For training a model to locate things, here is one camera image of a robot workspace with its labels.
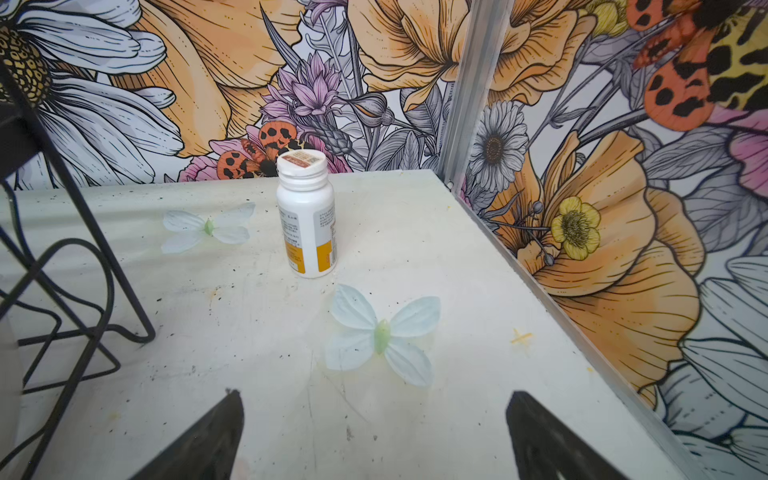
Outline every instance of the white tabletop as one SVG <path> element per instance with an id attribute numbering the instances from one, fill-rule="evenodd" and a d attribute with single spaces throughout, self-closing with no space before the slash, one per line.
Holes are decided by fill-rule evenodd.
<path id="1" fill-rule="evenodd" d="M 234 480 L 517 478 L 505 423 L 514 390 L 530 392 L 629 478 L 680 478 L 432 172 L 340 174 L 332 183 L 339 262 L 317 280 L 287 266 L 276 179 L 84 190 L 157 338 L 139 346 L 105 335 L 122 368 L 78 387 L 37 478 L 125 480 L 227 388 L 240 390 L 245 407 Z M 66 193 L 20 199 L 36 253 L 61 237 L 88 238 Z M 166 210 L 213 216 L 245 201 L 257 205 L 248 243 L 210 238 L 161 254 Z M 103 303 L 95 261 L 65 251 L 49 273 Z M 19 270 L 2 255 L 7 288 Z M 430 388 L 404 384 L 379 356 L 355 372 L 324 366 L 338 283 L 363 292 L 379 317 L 421 296 L 441 299 L 437 330 L 418 343 L 435 370 Z M 35 291 L 25 298 L 38 301 Z M 112 322 L 139 331 L 121 294 Z M 12 325 L 19 337 L 49 328 L 18 309 Z M 82 343 L 56 342 L 30 386 L 64 378 Z M 34 350 L 22 353 L 28 364 Z M 91 368 L 104 365 L 97 358 Z M 56 393 L 24 397 L 19 438 L 39 428 Z"/>

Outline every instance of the white fabric butterfly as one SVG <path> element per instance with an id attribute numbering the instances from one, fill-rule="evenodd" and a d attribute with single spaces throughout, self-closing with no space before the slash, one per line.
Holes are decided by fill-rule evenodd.
<path id="1" fill-rule="evenodd" d="M 256 204 L 240 205 L 211 220 L 203 220 L 197 215 L 183 210 L 170 210 L 163 216 L 163 225 L 172 231 L 179 232 L 165 241 L 163 253 L 181 253 L 197 245 L 206 235 L 218 239 L 222 243 L 237 245 L 245 243 L 250 235 L 248 229 L 242 227 L 251 215 Z"/>
<path id="2" fill-rule="evenodd" d="M 384 354 L 389 366 L 415 386 L 432 384 L 435 374 L 425 353 L 405 338 L 426 335 L 440 320 L 440 299 L 424 296 L 404 306 L 392 322 L 376 320 L 365 297 L 351 286 L 338 285 L 331 313 L 352 330 L 334 336 L 326 346 L 326 366 L 331 370 L 354 370 L 374 352 Z"/>

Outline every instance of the orange flower illustration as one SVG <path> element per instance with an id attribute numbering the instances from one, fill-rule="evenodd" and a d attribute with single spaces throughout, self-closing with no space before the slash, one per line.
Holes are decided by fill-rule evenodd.
<path id="1" fill-rule="evenodd" d="M 643 149 L 640 141 L 611 133 L 574 173 L 578 145 L 571 132 L 543 185 L 526 155 L 515 182 L 489 210 L 504 207 L 520 192 L 514 199 L 520 208 L 493 219 L 500 222 L 497 234 L 654 405 L 652 385 L 670 361 L 682 358 L 677 342 L 699 315 L 691 276 L 703 263 L 703 244 L 680 199 L 647 186 L 634 159 Z M 534 209 L 534 202 L 543 209 Z"/>
<path id="2" fill-rule="evenodd" d="M 517 0 L 512 8 L 488 102 L 533 105 L 560 88 L 579 46 L 594 28 L 578 17 L 588 0 Z M 374 91 L 416 87 L 405 109 L 421 104 L 438 79 L 455 81 L 469 24 L 465 0 L 351 0 L 349 22 Z"/>
<path id="3" fill-rule="evenodd" d="M 141 0 L 143 15 L 135 28 L 163 39 L 166 60 L 147 73 L 115 77 L 113 83 L 176 94 L 163 113 L 181 129 L 180 156 L 206 154 L 208 141 L 241 137 L 261 118 L 266 86 L 285 64 L 266 32 L 261 8 L 289 45 L 301 39 L 304 7 L 296 0 Z"/>

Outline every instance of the black metal wire stand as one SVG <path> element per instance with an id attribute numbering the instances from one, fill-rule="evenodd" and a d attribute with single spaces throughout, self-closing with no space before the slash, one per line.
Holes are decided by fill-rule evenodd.
<path id="1" fill-rule="evenodd" d="M 61 181 L 62 187 L 67 191 L 73 204 L 78 209 L 80 216 L 82 217 L 88 231 L 95 240 L 95 245 L 86 240 L 78 238 L 67 238 L 54 242 L 40 257 L 35 257 L 29 248 L 24 230 L 22 228 L 22 220 L 19 216 L 18 203 L 15 192 L 8 182 L 3 181 L 2 187 L 8 197 L 10 204 L 11 220 L 14 230 L 15 240 L 11 238 L 5 229 L 0 227 L 0 241 L 11 252 L 11 255 L 24 267 L 26 274 L 16 283 L 16 285 L 9 291 L 5 292 L 0 290 L 0 297 L 2 302 L 0 303 L 0 322 L 6 318 L 6 313 L 13 307 L 17 306 L 22 309 L 29 310 L 31 312 L 43 313 L 51 317 L 53 322 L 53 328 L 47 335 L 34 336 L 26 339 L 20 339 L 18 341 L 19 347 L 30 347 L 39 345 L 39 351 L 32 360 L 31 365 L 24 374 L 22 383 L 24 389 L 23 394 L 27 395 L 34 392 L 40 392 L 42 390 L 53 389 L 63 387 L 59 393 L 58 399 L 51 411 L 50 416 L 45 421 L 45 424 L 33 435 L 28 437 L 25 441 L 19 443 L 11 452 L 9 452 L 2 460 L 0 460 L 0 470 L 8 465 L 13 458 L 15 458 L 21 451 L 29 447 L 34 441 L 39 439 L 34 452 L 29 459 L 22 480 L 29 480 L 35 474 L 35 470 L 40 464 L 42 456 L 45 453 L 46 448 L 51 442 L 51 438 L 55 434 L 56 428 L 61 421 L 61 417 L 69 405 L 72 399 L 74 391 L 78 387 L 78 384 L 82 381 L 95 379 L 100 376 L 105 376 L 113 372 L 117 372 L 120 369 L 120 362 L 118 359 L 101 343 L 101 337 L 105 332 L 115 332 L 123 336 L 125 339 L 134 343 L 147 343 L 155 337 L 154 327 L 150 320 L 147 318 L 147 314 L 139 303 L 136 294 L 128 282 L 117 258 L 115 257 L 112 249 L 109 247 L 107 239 L 101 232 L 98 226 L 98 222 L 93 216 L 93 213 L 88 208 L 77 184 L 74 182 L 69 170 L 67 169 L 64 161 L 61 159 L 58 151 L 55 149 L 50 137 L 40 123 L 36 113 L 32 106 L 26 101 L 26 98 L 22 91 L 17 86 L 11 74 L 7 68 L 0 68 L 0 80 L 2 80 L 2 86 L 6 92 L 8 92 L 14 101 L 15 107 L 18 109 L 20 115 L 15 115 L 10 118 L 4 118 L 2 124 L 0 124 L 0 136 L 11 135 L 14 138 L 18 138 L 18 142 L 26 142 L 26 149 L 24 147 L 15 147 L 10 149 L 9 157 L 2 158 L 2 163 L 5 166 L 11 165 L 15 168 L 23 165 L 30 157 L 28 156 L 30 150 L 42 151 L 45 155 L 48 164 L 51 165 L 52 170 L 56 173 Z M 6 169 L 5 174 L 2 176 L 5 178 L 8 174 Z M 53 258 L 56 253 L 63 247 L 68 245 L 75 245 L 85 248 L 91 252 L 98 260 L 104 271 L 104 281 L 107 285 L 107 299 L 105 305 L 99 306 L 96 303 L 83 300 L 65 289 L 60 287 L 56 282 L 45 274 L 43 268 Z M 144 327 L 146 335 L 138 335 L 132 333 L 128 329 L 120 325 L 110 324 L 110 317 L 114 308 L 114 278 L 117 279 L 118 284 L 122 288 L 128 302 L 134 309 L 141 325 Z M 22 302 L 19 298 L 24 291 L 31 285 L 32 282 L 36 282 L 45 293 L 51 297 L 56 306 L 64 313 L 73 324 L 74 329 L 68 329 L 61 331 L 64 324 L 62 318 L 51 310 L 40 308 L 37 306 L 29 305 Z M 79 303 L 81 305 L 92 308 L 98 312 L 99 320 L 96 326 L 86 326 L 78 317 L 78 315 L 72 310 L 72 308 L 65 302 L 65 299 L 72 302 Z M 43 356 L 48 351 L 48 347 L 57 340 L 71 339 L 79 336 L 88 338 L 88 342 L 82 350 L 78 361 L 75 363 L 72 373 L 66 380 L 57 382 L 51 382 L 44 385 L 27 387 L 30 378 L 38 368 Z M 106 369 L 96 373 L 90 373 L 85 375 L 85 370 L 88 367 L 89 362 L 93 358 L 96 351 L 99 351 L 104 355 L 112 364 L 110 369 Z"/>

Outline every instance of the floral mural wallpaper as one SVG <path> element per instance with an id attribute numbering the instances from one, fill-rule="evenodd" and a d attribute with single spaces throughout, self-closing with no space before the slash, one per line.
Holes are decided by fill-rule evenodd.
<path id="1" fill-rule="evenodd" d="M 438 166 L 469 7 L 4 0 L 0 48 L 80 186 Z M 424 25 L 424 19 L 434 25 Z M 32 159 L 18 189 L 52 188 Z"/>
<path id="2" fill-rule="evenodd" d="M 3 0 L 0 49 L 82 187 L 437 170 L 471 7 Z M 768 478 L 766 8 L 516 0 L 461 189 L 717 480 Z"/>
<path id="3" fill-rule="evenodd" d="M 766 7 L 517 0 L 461 189 L 717 480 L 768 478 Z"/>

